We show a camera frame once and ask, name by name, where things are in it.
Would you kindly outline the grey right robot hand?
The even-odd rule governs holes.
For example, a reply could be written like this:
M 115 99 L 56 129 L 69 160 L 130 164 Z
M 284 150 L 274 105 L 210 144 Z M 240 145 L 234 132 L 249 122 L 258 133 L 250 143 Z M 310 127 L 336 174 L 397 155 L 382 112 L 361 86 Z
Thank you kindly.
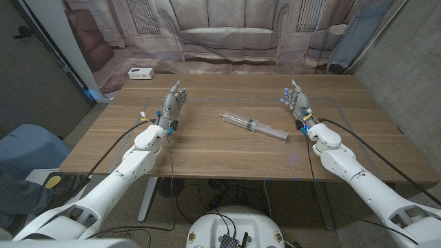
M 294 79 L 291 80 L 291 84 L 294 88 L 289 89 L 286 87 L 284 89 L 285 96 L 280 101 L 292 111 L 296 129 L 300 130 L 303 134 L 307 134 L 311 127 L 318 124 L 318 121 L 314 117 L 309 99 L 302 88 Z

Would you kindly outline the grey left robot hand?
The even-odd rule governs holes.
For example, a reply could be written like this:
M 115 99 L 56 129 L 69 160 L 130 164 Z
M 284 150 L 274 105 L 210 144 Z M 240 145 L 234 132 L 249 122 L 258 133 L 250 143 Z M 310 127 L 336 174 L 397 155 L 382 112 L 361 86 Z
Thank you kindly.
M 178 120 L 181 109 L 187 102 L 187 90 L 185 88 L 180 89 L 180 84 L 181 81 L 178 80 L 165 97 L 163 109 L 157 123 L 164 130 L 168 130 L 171 124 Z

